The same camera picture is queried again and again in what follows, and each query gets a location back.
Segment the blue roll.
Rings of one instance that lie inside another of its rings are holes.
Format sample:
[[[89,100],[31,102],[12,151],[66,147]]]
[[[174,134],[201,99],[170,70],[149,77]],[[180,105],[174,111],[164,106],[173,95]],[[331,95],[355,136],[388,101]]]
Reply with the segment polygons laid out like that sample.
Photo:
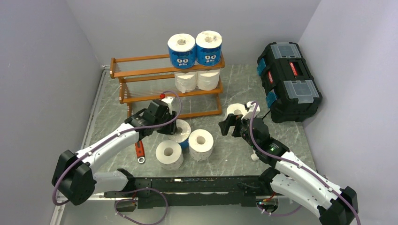
[[[189,136],[191,134],[191,126],[188,122],[177,119],[176,120],[177,132],[173,135],[168,135],[168,139],[177,142],[182,149],[189,147]]]
[[[212,67],[221,60],[222,37],[216,31],[199,33],[196,41],[196,60],[200,65]]]
[[[195,38],[186,33],[174,34],[167,42],[169,58],[172,66],[178,69],[188,69],[196,62]]]

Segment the orange wooden two-tier shelf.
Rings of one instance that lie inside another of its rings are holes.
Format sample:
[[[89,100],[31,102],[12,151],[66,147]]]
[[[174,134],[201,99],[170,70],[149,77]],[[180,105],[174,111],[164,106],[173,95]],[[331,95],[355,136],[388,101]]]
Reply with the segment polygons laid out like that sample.
[[[175,73],[181,70],[173,67],[168,54],[141,56],[132,58],[112,58],[109,73],[112,79],[119,81],[119,102],[127,105],[127,115],[133,114],[135,103],[159,99],[161,93],[172,90],[185,99],[191,96],[213,96],[215,108],[201,107],[198,112],[181,114],[181,119],[214,116],[222,113],[219,95],[223,92],[221,80],[217,81],[213,90],[201,90],[182,93],[175,85]]]

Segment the white roll sideways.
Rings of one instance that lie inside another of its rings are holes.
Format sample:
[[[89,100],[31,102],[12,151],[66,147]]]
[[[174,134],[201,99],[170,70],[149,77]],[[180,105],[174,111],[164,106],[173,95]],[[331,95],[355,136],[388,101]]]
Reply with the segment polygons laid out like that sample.
[[[197,73],[197,87],[201,90],[213,90],[218,86],[220,69],[204,70]]]

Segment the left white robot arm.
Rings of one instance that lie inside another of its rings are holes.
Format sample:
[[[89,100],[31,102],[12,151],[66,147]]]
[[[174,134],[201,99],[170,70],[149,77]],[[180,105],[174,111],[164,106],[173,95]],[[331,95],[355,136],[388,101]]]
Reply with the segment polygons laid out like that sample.
[[[136,180],[127,170],[99,172],[99,169],[111,157],[153,132],[174,134],[181,111],[173,106],[175,102],[175,97],[153,100],[98,142],[75,153],[70,150],[61,153],[51,180],[54,204],[60,205],[56,200],[57,192],[73,205],[80,205],[92,194],[101,192],[116,191],[124,197],[132,195]]]

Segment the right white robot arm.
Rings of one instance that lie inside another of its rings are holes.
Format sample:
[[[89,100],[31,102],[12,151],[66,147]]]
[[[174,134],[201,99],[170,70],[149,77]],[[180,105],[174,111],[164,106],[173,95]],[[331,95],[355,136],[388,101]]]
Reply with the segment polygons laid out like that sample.
[[[243,138],[254,155],[270,167],[259,177],[259,190],[282,194],[311,211],[323,225],[360,224],[357,193],[334,184],[302,162],[287,146],[271,137],[261,118],[229,114],[219,122],[222,135]]]

